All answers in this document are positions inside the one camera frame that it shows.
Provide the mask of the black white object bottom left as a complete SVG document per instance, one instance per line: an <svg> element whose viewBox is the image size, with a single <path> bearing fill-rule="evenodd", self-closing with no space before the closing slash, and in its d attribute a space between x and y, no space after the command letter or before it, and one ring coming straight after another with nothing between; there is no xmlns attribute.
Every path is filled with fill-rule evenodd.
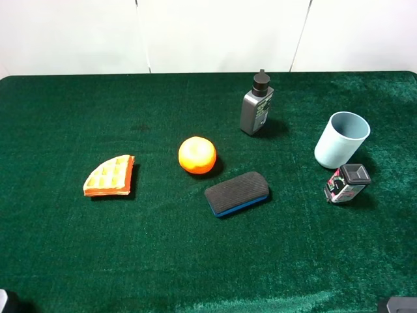
<svg viewBox="0 0 417 313"><path fill-rule="evenodd" d="M21 313L23 312L22 302L16 293L0 289L0 312Z"/></svg>

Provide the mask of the small black square-lid jar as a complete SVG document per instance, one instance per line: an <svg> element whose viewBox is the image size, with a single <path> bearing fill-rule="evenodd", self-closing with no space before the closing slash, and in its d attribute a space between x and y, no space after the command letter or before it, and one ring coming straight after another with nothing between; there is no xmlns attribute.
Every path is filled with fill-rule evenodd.
<svg viewBox="0 0 417 313"><path fill-rule="evenodd" d="M345 203L370 184L371 177L363 164L344 164L326 182L324 193L329 203Z"/></svg>

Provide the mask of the waffle slice toy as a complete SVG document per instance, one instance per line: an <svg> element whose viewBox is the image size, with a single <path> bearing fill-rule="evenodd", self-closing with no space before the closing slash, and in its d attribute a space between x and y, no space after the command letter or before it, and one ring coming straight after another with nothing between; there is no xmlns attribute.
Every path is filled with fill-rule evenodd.
<svg viewBox="0 0 417 313"><path fill-rule="evenodd" d="M121 155L99 165L83 184L85 196L127 196L131 189L135 157Z"/></svg>

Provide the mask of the grey pump bottle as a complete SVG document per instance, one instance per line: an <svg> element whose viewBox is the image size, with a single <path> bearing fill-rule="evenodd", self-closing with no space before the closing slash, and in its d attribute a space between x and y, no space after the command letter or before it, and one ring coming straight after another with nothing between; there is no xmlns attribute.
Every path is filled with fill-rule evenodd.
<svg viewBox="0 0 417 313"><path fill-rule="evenodd" d="M261 69L253 77L252 89L243 98L240 114L240 129L252 136L266 123L274 89L270 76Z"/></svg>

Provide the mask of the black blue whiteboard eraser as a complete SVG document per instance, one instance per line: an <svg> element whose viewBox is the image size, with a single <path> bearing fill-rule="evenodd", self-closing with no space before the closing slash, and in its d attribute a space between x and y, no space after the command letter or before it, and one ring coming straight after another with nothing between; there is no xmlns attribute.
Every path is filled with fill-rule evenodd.
<svg viewBox="0 0 417 313"><path fill-rule="evenodd" d="M270 195L266 179L250 171L211 186L205 197L216 217L223 217L267 199Z"/></svg>

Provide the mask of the orange fruit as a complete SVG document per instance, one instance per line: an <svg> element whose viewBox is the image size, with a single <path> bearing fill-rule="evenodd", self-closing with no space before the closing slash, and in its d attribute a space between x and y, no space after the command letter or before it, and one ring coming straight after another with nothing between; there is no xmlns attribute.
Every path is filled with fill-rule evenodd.
<svg viewBox="0 0 417 313"><path fill-rule="evenodd" d="M210 140L193 136L180 145L178 157L179 164L184 170L202 175L214 167L217 151Z"/></svg>

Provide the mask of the light blue cup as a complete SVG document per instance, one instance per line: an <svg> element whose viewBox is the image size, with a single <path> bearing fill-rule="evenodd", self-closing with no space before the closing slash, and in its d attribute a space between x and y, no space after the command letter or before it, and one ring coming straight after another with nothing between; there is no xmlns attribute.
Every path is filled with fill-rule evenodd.
<svg viewBox="0 0 417 313"><path fill-rule="evenodd" d="M316 161L324 168L346 164L371 133L369 123L352 112L332 114L314 150Z"/></svg>

